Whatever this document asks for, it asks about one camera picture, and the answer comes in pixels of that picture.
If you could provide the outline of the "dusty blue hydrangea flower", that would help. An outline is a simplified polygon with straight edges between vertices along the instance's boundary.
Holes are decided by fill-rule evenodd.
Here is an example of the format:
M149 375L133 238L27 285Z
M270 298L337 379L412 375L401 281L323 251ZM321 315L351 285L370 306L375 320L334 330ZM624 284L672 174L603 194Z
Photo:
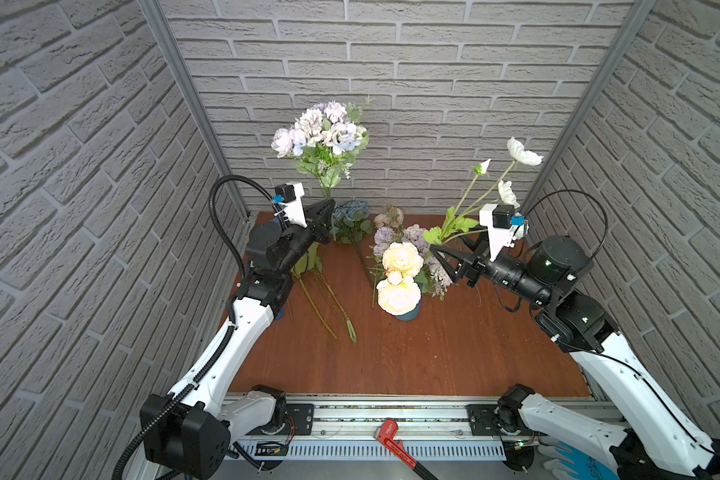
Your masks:
M366 280L372 285L373 278L370 269L365 263L365 256L361 251L363 239L370 235L374 229L370 213L370 207L362 200L351 200L337 206L332 214L331 235L334 241L353 247L365 273Z

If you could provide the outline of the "white poppy flower stem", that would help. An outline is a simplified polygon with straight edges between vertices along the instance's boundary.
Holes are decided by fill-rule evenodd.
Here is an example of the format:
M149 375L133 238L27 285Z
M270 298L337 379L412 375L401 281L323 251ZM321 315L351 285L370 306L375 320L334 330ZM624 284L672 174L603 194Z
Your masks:
M496 199L501 204L508 204L516 209L520 207L517 195L512 190L512 182L507 175L517 166L538 167L544 161L544 157L525 147L519 140L511 137L507 141L507 150L511 157L511 163L498 177L498 179L481 195L476 197L468 206L464 202L468 199L470 192L474 189L479 180L489 177L491 160L487 159L473 167L474 176L456 206L449 207L441 226L426 229L423 238L430 245L444 245L456 238L466 236L469 232L478 228L478 221L472 217L477 214L482 205L489 199L492 193L496 193Z

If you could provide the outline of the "lilac white flower bouquet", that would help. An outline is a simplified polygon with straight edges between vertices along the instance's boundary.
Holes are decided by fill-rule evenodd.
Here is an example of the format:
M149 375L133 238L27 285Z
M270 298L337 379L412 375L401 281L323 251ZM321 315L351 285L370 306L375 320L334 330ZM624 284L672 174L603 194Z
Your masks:
M315 178L324 198L350 177L360 152L368 146L362 125L363 107L329 101L307 108L290 127L278 129L271 149L279 158L295 161L299 172Z

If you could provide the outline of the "peach rose flower stem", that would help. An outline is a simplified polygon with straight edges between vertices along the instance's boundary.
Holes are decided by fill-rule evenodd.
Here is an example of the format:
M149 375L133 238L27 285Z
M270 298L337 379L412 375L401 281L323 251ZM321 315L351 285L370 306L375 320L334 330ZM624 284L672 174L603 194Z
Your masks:
M383 252L383 278L376 285L377 303L396 316L413 309L421 301L422 291L415 277L421 272L424 258L410 242L393 242Z

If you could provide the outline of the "blue ceramic vase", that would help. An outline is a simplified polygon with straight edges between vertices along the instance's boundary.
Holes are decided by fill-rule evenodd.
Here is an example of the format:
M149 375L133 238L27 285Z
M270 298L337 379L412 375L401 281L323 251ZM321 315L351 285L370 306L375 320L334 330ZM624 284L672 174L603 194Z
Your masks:
M421 306L422 306L422 301L419 301L413 309L411 309L410 311L408 311L404 314L396 315L396 318L401 321L411 321L419 315L419 313L421 311Z

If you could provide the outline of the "pink white hydrangea bouquet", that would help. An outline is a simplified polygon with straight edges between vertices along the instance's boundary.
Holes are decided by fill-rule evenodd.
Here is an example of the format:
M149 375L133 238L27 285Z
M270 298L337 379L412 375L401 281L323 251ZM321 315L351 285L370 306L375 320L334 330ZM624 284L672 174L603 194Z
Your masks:
M378 225L373 245L373 272L378 287L382 281L392 283L395 279L410 277L423 295L445 298L452 281L430 252L425 232L419 224Z

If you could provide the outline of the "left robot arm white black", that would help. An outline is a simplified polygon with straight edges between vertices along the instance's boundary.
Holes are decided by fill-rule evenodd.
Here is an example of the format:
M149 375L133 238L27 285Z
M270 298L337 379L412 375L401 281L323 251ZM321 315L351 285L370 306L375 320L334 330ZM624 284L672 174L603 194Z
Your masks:
M221 226L216 209L218 190L240 182L263 194L274 211L273 220L258 224L240 252ZM148 461L168 468L167 478L179 474L209 479L228 450L257 428L279 429L285 424L286 395L256 386L224 413L229 386L264 331L283 310L293 287L292 270L310 247L330 241L336 202L323 199L303 206L299 183L267 191L241 175L216 180L208 197L209 215L231 249L241 272L237 290L227 300L227 319L198 360L165 395L150 395L141 407L141 430L117 460L112 478L121 479L138 449Z

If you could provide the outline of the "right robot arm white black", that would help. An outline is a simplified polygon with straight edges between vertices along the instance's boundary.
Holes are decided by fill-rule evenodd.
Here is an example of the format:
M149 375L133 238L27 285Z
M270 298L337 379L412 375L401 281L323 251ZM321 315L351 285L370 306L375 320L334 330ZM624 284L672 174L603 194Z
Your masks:
M642 365L617 322L575 287L590 257L567 236L535 245L529 260L492 249L486 235L462 252L430 250L452 281L486 278L528 303L534 323L605 391L627 424L596 421L517 384L500 397L496 429L550 435L621 479L711 479L720 474L720 439L694 424Z

